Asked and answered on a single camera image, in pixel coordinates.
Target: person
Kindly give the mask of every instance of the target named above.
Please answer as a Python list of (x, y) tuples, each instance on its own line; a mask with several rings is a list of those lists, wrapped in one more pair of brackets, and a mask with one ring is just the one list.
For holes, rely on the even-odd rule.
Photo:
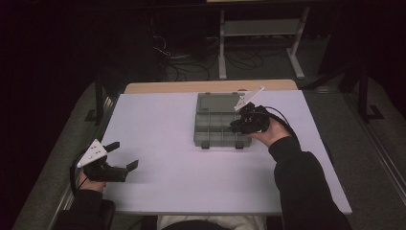
[[(277, 165), (275, 182), (281, 194), (282, 219), (286, 230), (347, 230), (350, 225), (334, 203), (325, 175), (317, 158), (302, 151), (282, 124), (270, 118), (264, 132), (247, 134), (261, 141)], [(84, 180), (81, 173), (79, 181)], [(104, 182), (84, 181), (69, 211), (59, 213), (54, 229), (102, 229), (98, 216)], [(231, 229), (210, 220), (176, 221), (163, 230)], [(233, 230), (249, 229), (237, 226)]]

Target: floor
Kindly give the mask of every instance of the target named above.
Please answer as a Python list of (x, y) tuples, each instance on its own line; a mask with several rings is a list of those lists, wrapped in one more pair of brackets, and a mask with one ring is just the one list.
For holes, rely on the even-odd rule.
[[(229, 41), (242, 44), (238, 49), (230, 45), (226, 48), (227, 76), (231, 80), (250, 79), (292, 79), (298, 86), (307, 85), (320, 76), (317, 75), (327, 38), (304, 38), (298, 50), (305, 79), (296, 80), (283, 46), (289, 38), (256, 37), (247, 40)], [(192, 57), (172, 57), (169, 61), (167, 81), (217, 81), (216, 52), (207, 59)], [(357, 115), (356, 89), (350, 94), (337, 90), (340, 77), (330, 80), (315, 90), (305, 91), (304, 95), (313, 114), (317, 128), (331, 151), (334, 168), (346, 192), (353, 213), (348, 216), (354, 230), (402, 229), (406, 225), (406, 208), (394, 182), (388, 176), (380, 161), (376, 144), (368, 130), (376, 134), (386, 152), (394, 161), (400, 174), (406, 176), (406, 123), (391, 105), (385, 91), (376, 82), (370, 82), (369, 103), (377, 105), (384, 120), (371, 121), (366, 125)], [(72, 157), (90, 141), (97, 127), (84, 122), (90, 109), (94, 109), (94, 85), (83, 92), (71, 118), (45, 165), (41, 176), (20, 214), (14, 229), (47, 229), (53, 221), (62, 197), (69, 193), (67, 168)], [(43, 194), (48, 202), (43, 202)], [(140, 218), (117, 214), (111, 229), (139, 229), (132, 226)]]

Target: dark background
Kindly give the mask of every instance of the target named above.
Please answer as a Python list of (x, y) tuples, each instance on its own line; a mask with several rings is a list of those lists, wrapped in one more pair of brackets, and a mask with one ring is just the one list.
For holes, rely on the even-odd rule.
[[(163, 67), (152, 49), (152, 32), (164, 35), (169, 45), (196, 47), (218, 31), (218, 14), (75, 11), (77, 3), (66, 0), (0, 4), (0, 228), (10, 229), (85, 88), (98, 77), (110, 94), (129, 82), (161, 81)], [(312, 9), (305, 34), (331, 35), (321, 73), (349, 61), (368, 66), (406, 116), (405, 15), (395, 1)], [(241, 18), (241, 13), (231, 16)], [(159, 22), (153, 30), (151, 17)], [(188, 22), (180, 30), (176, 25), (181, 21)]]

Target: cable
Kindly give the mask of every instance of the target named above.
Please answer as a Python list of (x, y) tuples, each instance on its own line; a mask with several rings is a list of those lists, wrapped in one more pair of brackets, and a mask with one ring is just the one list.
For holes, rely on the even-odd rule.
[(76, 196), (77, 193), (77, 187), (76, 187), (76, 164), (78, 162), (79, 157), (84, 155), (86, 153), (86, 150), (82, 150), (78, 155), (75, 156), (74, 161), (72, 162), (71, 167), (69, 168), (69, 180), (71, 183), (71, 190), (72, 194)]
[(262, 57), (259, 57), (260, 64), (257, 64), (257, 63), (254, 62), (252, 59), (249, 59), (249, 60), (251, 60), (251, 61), (253, 62), (253, 64), (250, 65), (250, 64), (247, 64), (247, 63), (245, 63), (245, 62), (236, 60), (235, 58), (231, 57), (230, 55), (224, 55), (224, 56), (225, 56), (226, 59), (230, 62), (230, 64), (232, 64), (232, 65), (234, 65), (236, 68), (242, 69), (242, 70), (253, 70), (253, 69), (256, 69), (256, 68), (261, 67), (261, 66), (263, 65), (263, 59), (262, 59)]
[[(211, 54), (217, 53), (217, 48), (218, 45), (220, 43), (220, 40), (218, 37), (210, 37), (211, 39), (214, 39), (214, 43), (213, 44), (206, 44), (206, 49), (202, 51), (204, 56), (209, 56)], [(180, 55), (177, 56), (176, 55), (176, 51), (172, 52), (172, 56), (171, 57), (167, 57), (170, 61), (177, 61), (177, 60), (185, 60), (185, 59), (194, 59), (196, 58), (195, 61), (199, 62), (200, 60), (198, 60), (197, 58), (201, 56), (201, 53), (199, 53), (200, 55), (197, 54), (187, 54), (187, 55)]]
[(261, 52), (263, 52), (263, 51), (259, 52), (259, 56), (261, 56), (263, 58), (266, 58), (266, 57), (272, 57), (272, 56), (277, 56), (277, 55), (280, 55), (280, 54), (284, 54), (284, 52), (286, 52), (286, 50), (285, 49), (278, 49), (276, 51), (273, 51), (274, 53), (267, 54), (267, 55), (263, 55)]
[(301, 145), (301, 143), (299, 142), (299, 138), (298, 138), (298, 136), (296, 135), (296, 132), (293, 130), (293, 128), (292, 128), (292, 127), (290, 126), (290, 124), (287, 122), (287, 120), (286, 120), (286, 118), (283, 116), (283, 114), (280, 113), (280, 114), (283, 116), (284, 120), (282, 120), (280, 117), (278, 117), (277, 115), (272, 114), (272, 113), (264, 113), (264, 112), (248, 112), (248, 113), (249, 113), (249, 114), (260, 114), (260, 115), (264, 115), (264, 116), (267, 116), (267, 117), (270, 117), (270, 118), (276, 120), (278, 123), (280, 123), (280, 124), (292, 135), (293, 138), (295, 138), (295, 140), (296, 140), (296, 142), (298, 143), (298, 145), (299, 145), (299, 146)]
[[(201, 61), (194, 61), (194, 62), (190, 62), (190, 63), (171, 63), (171, 64), (168, 64), (168, 66), (174, 68), (177, 71), (177, 73), (179, 73), (179, 70), (184, 71), (184, 72), (188, 72), (188, 73), (206, 72), (207, 73), (206, 80), (208, 81), (210, 79), (210, 76), (211, 76), (210, 75), (210, 69), (214, 66), (216, 61), (217, 61), (217, 58), (214, 58), (213, 61), (210, 63), (209, 67), (205, 67), (203, 65), (196, 64), (196, 63), (201, 62)], [(186, 68), (179, 67), (179, 65), (180, 66), (182, 66), (182, 65), (184, 65), (184, 66), (194, 66), (194, 67), (198, 67), (200, 69), (199, 70), (191, 70), (191, 69), (186, 69)]]
[(167, 41), (163, 37), (155, 35), (154, 38), (161, 38), (164, 41), (164, 50), (167, 49)]
[(180, 75), (180, 73), (179, 73), (179, 70), (176, 68), (176, 67), (174, 67), (173, 65), (168, 65), (169, 67), (172, 67), (174, 70), (176, 70), (176, 74), (177, 74), (177, 76), (176, 76), (176, 79), (175, 79), (175, 81), (178, 81), (178, 79), (179, 79), (179, 75)]
[(159, 49), (159, 48), (156, 48), (156, 47), (152, 47), (154, 50), (157, 50), (157, 51), (159, 51), (159, 52), (161, 52), (162, 54), (164, 54), (164, 55), (166, 55), (166, 56), (170, 56), (170, 52), (166, 52), (166, 51), (163, 51), (163, 50), (161, 50), (161, 49)]
[(81, 181), (81, 183), (79, 184), (79, 186), (78, 186), (78, 190), (80, 189), (80, 187), (83, 185), (83, 183), (87, 180), (87, 176), (86, 176), (86, 178), (84, 178), (84, 180), (83, 181)]
[(262, 66), (262, 64), (263, 64), (262, 57), (259, 57), (259, 60), (261, 61), (261, 64), (257, 64), (257, 63), (254, 61), (254, 57), (257, 57), (256, 55), (253, 55), (253, 56), (251, 56), (251, 57), (245, 57), (245, 56), (242, 55), (242, 52), (235, 52), (235, 53), (236, 53), (236, 56), (237, 56), (240, 60), (242, 60), (242, 61), (250, 60), (250, 61), (253, 63), (252, 66), (260, 67), (260, 66)]
[(248, 54), (249, 57), (245, 57), (245, 56), (242, 54), (242, 52), (237, 52), (237, 51), (236, 51), (236, 55), (237, 55), (241, 60), (247, 60), (247, 59), (252, 59), (252, 58), (254, 58), (254, 57), (257, 57), (259, 52), (256, 52), (256, 53), (254, 53), (254, 54), (250, 54), (248, 51), (244, 51), (243, 53)]
[(264, 108), (270, 108), (270, 109), (273, 109), (273, 110), (277, 111), (279, 114), (281, 114), (281, 116), (284, 118), (284, 120), (286, 121), (286, 123), (289, 125), (289, 122), (287, 122), (287, 119), (283, 116), (283, 114), (282, 114), (278, 109), (276, 109), (276, 108), (274, 108), (274, 107), (271, 107), (271, 106), (265, 106)]

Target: white table surface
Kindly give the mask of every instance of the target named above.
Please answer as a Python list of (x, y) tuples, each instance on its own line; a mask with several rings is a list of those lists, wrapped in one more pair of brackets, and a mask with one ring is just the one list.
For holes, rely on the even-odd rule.
[[(244, 149), (195, 147), (196, 102), (197, 93), (121, 95), (102, 143), (121, 143), (108, 153), (111, 166), (139, 159), (139, 167), (126, 182), (108, 183), (104, 198), (114, 200), (118, 212), (130, 214), (280, 214), (276, 163), (266, 146), (253, 140)], [(338, 208), (351, 213), (302, 91), (263, 91), (253, 103), (283, 113), (302, 150), (321, 162)]]

